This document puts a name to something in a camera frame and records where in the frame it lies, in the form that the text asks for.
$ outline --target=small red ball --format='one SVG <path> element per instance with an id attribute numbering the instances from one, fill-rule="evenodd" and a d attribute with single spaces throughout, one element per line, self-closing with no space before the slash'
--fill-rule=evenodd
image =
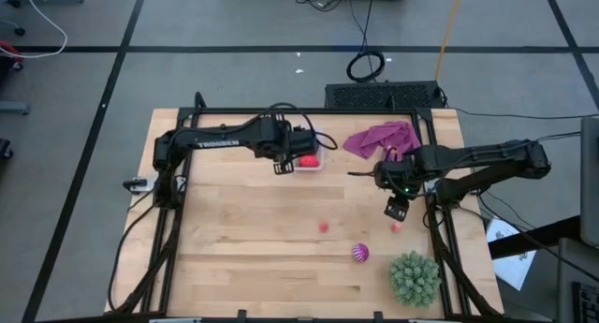
<path id="1" fill-rule="evenodd" d="M 303 155 L 299 158 L 299 166 L 302 168 L 317 168 L 319 165 L 315 155 Z"/>
<path id="2" fill-rule="evenodd" d="M 320 229 L 321 233 L 326 233 L 329 231 L 329 224 L 327 224 L 326 222 L 322 221 L 320 223 L 320 226 L 318 227 Z"/>
<path id="3" fill-rule="evenodd" d="M 400 222 L 394 222 L 393 226 L 391 226 L 391 230 L 393 231 L 393 233 L 399 232 L 400 229 L 402 229 L 402 223 Z"/>

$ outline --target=green spiky ball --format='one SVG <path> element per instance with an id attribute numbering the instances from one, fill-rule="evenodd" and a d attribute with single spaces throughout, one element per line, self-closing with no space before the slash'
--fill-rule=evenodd
<path id="1" fill-rule="evenodd" d="M 439 265 L 431 257 L 415 251 L 391 262 L 391 290 L 398 302 L 415 308 L 428 308 L 441 285 Z"/>

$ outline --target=white container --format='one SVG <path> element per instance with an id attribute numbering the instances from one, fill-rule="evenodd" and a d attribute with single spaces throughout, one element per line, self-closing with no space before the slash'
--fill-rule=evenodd
<path id="1" fill-rule="evenodd" d="M 320 129 L 315 128 L 314 130 L 316 130 L 317 132 L 322 132 Z M 318 138 L 318 140 L 320 140 L 320 142 L 325 143 L 325 141 L 327 141 L 326 138 L 320 136 L 320 135 L 316 135 L 316 137 Z M 305 168 L 305 167 L 301 167 L 300 166 L 300 159 L 294 159 L 293 160 L 293 167 L 295 171 L 317 171 L 317 170 L 321 170 L 324 166 L 325 166 L 325 151 L 327 149 L 325 149 L 324 146 L 318 144 L 318 150 L 316 151 L 316 159 L 318 159 L 318 166 L 315 168 Z"/>

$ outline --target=purple striped ball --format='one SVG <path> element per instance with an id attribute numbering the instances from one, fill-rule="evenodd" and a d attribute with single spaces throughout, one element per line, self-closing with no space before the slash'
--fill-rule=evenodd
<path id="1" fill-rule="evenodd" d="M 357 262 L 364 262 L 368 259 L 368 247 L 364 243 L 358 243 L 352 248 L 352 255 Z"/>

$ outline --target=purple cloth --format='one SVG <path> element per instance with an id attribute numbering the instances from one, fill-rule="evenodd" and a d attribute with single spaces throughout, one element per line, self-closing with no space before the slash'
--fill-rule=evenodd
<path id="1" fill-rule="evenodd" d="M 411 124 L 406 122 L 386 122 L 383 125 L 372 126 L 367 131 L 350 136 L 343 145 L 346 151 L 361 156 L 364 159 L 374 154 L 377 146 L 384 149 L 396 148 L 399 160 L 408 150 L 420 147 L 420 141 Z"/>

